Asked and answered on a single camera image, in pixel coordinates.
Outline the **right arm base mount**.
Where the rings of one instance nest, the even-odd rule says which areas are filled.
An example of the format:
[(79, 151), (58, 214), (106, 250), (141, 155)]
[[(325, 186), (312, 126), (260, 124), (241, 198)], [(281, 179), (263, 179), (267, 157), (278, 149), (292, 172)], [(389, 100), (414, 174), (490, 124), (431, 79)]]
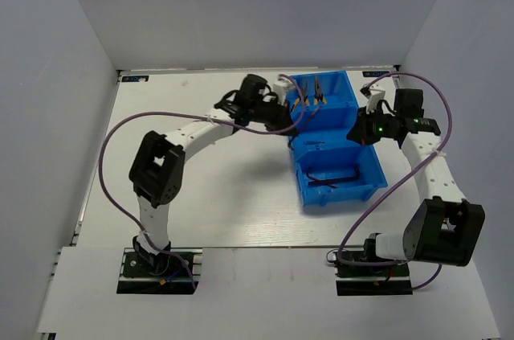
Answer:
[(410, 270), (407, 264), (391, 267), (355, 267), (342, 264), (333, 249), (326, 254), (334, 267), (338, 297), (380, 297), (412, 295)]

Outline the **yellow needle-nose pliers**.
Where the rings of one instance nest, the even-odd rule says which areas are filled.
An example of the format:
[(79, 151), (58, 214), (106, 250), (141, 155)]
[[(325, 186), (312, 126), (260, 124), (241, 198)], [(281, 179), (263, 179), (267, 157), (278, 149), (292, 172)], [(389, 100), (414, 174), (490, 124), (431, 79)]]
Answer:
[(325, 105), (327, 104), (327, 100), (324, 96), (323, 90), (321, 88), (320, 79), (318, 76), (314, 76), (314, 105)]
[(290, 111), (293, 112), (300, 104), (304, 102), (306, 106), (309, 106), (308, 99), (308, 78), (303, 78), (300, 83), (300, 95), (295, 99)]

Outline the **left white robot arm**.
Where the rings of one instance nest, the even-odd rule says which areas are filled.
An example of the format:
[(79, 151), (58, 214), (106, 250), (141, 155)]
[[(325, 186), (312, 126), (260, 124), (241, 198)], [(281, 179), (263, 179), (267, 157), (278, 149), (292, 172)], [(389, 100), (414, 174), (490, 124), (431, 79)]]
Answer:
[(270, 86), (263, 77), (248, 74), (240, 88), (225, 94), (204, 120), (170, 133), (150, 131), (144, 136), (128, 177), (143, 226), (133, 238), (133, 248), (151, 274), (160, 275), (169, 267), (169, 204), (182, 187), (187, 161), (251, 122), (264, 125), (268, 132), (295, 135), (286, 98), (295, 88), (285, 77)]

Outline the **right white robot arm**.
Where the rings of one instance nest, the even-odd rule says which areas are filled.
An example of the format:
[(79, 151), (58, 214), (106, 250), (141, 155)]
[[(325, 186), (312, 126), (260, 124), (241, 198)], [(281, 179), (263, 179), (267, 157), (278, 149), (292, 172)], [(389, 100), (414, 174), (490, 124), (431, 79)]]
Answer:
[(420, 205), (410, 222), (394, 234), (373, 233), (365, 241), (362, 263), (382, 274), (392, 262), (419, 261), (464, 267), (471, 260), (485, 220), (457, 186), (441, 151), (436, 120), (427, 118), (420, 89), (397, 90), (394, 104), (377, 84), (362, 88), (367, 104), (357, 111), (348, 140), (372, 145), (395, 140), (414, 173)]

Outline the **large red hex key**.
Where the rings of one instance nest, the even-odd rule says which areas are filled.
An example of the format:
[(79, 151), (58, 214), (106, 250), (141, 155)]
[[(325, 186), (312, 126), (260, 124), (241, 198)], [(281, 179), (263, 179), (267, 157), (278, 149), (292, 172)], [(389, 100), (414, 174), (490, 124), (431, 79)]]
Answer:
[[(307, 176), (308, 179), (310, 179), (310, 181), (311, 180), (315, 180), (315, 179), (320, 179), (318, 177), (314, 177), (309, 170), (306, 172), (306, 176)], [(338, 178), (326, 178), (326, 179), (320, 179), (320, 180), (331, 180), (331, 181), (334, 181), (336, 183), (343, 183), (343, 182), (357, 181), (360, 177), (361, 177), (361, 171), (359, 169), (359, 166), (354, 166), (353, 167), (353, 174), (350, 175), (350, 176), (338, 177)]]

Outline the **thin dark hex key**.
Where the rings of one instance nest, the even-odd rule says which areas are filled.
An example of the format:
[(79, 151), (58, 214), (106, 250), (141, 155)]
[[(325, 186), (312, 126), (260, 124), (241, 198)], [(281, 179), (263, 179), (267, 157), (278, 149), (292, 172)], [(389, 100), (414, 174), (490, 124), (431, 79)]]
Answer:
[(331, 180), (315, 179), (315, 180), (309, 181), (308, 185), (309, 186), (327, 186), (327, 187), (332, 188), (332, 189), (336, 189), (337, 188), (336, 182), (331, 181)]

